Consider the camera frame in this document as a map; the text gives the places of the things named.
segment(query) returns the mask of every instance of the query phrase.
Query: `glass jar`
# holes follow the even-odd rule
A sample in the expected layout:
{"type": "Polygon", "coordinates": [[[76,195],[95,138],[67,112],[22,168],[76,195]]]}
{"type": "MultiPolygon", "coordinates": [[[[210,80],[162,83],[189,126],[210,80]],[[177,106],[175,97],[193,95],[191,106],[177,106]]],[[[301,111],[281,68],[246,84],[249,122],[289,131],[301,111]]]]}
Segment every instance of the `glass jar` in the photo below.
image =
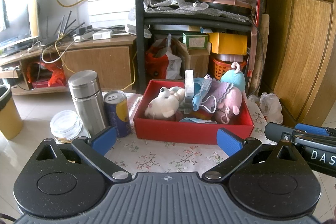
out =
{"type": "Polygon", "coordinates": [[[71,143],[75,138],[90,138],[78,114],[72,110],[63,110],[53,116],[50,121],[51,133],[56,143],[71,143]]]}

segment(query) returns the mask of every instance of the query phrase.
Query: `blue plush toy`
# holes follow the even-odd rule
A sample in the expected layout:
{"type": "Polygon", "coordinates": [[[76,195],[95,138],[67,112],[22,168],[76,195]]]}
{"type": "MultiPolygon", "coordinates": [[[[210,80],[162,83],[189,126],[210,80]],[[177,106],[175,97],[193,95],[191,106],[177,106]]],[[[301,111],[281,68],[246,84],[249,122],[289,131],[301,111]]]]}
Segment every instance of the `blue plush toy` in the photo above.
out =
{"type": "Polygon", "coordinates": [[[233,62],[231,64],[231,70],[223,74],[220,79],[221,82],[232,83],[233,86],[237,87],[241,92],[245,90],[245,77],[244,74],[240,71],[240,65],[238,62],[233,62]]]}

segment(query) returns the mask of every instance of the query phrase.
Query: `bubble wrap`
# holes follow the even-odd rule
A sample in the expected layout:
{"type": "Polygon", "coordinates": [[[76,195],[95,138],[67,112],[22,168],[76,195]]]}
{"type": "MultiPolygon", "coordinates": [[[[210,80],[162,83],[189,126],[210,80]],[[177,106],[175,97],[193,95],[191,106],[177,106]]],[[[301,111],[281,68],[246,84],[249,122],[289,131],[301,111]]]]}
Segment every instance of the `bubble wrap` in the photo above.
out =
{"type": "Polygon", "coordinates": [[[209,8],[209,5],[204,2],[187,2],[185,0],[165,0],[161,2],[153,0],[143,0],[143,6],[145,12],[147,13],[161,13],[161,14],[180,14],[180,15],[209,15],[215,17],[226,17],[230,19],[235,19],[240,22],[246,22],[249,20],[247,16],[241,16],[238,14],[226,12],[219,9],[209,8]],[[179,8],[176,10],[163,7],[168,7],[171,5],[178,5],[179,8]]]}

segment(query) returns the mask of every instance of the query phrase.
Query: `wooden tv stand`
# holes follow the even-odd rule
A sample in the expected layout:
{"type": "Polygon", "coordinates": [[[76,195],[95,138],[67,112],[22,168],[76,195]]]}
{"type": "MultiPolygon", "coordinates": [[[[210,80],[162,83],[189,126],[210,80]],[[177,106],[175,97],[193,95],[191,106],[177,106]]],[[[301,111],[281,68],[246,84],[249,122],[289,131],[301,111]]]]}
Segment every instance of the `wooden tv stand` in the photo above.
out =
{"type": "MultiPolygon", "coordinates": [[[[132,58],[136,52],[135,45],[136,36],[122,35],[113,37],[111,39],[89,40],[85,42],[73,43],[64,54],[66,65],[69,69],[78,72],[81,70],[94,70],[98,73],[100,86],[102,90],[119,90],[133,82],[133,66],[132,58]]],[[[63,42],[58,47],[62,52],[71,43],[71,41],[63,42]]],[[[12,87],[13,95],[26,95],[26,94],[42,94],[52,92],[66,92],[69,88],[63,86],[35,88],[31,83],[28,83],[26,77],[26,69],[28,64],[32,61],[38,61],[40,49],[33,52],[21,51],[16,54],[0,58],[1,67],[17,66],[21,68],[23,80],[18,83],[24,89],[19,88],[17,85],[12,87]]],[[[55,54],[55,47],[50,47],[50,52],[55,54]]],[[[66,79],[73,74],[63,66],[66,79]]],[[[16,78],[20,74],[12,71],[0,72],[0,78],[16,78]]],[[[135,85],[130,86],[125,91],[135,92],[135,85]]]]}

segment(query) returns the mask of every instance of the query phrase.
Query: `orange basket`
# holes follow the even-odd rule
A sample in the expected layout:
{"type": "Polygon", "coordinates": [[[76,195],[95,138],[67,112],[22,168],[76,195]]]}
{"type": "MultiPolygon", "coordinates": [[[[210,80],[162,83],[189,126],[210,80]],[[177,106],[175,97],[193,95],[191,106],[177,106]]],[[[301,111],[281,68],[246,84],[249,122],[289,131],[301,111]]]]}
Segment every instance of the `orange basket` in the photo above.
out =
{"type": "MultiPolygon", "coordinates": [[[[209,72],[217,79],[220,80],[224,73],[228,70],[231,70],[231,64],[233,62],[223,62],[213,58],[210,55],[209,58],[209,72]]],[[[240,70],[243,70],[244,66],[246,66],[246,61],[238,62],[240,65],[240,70]]]]}

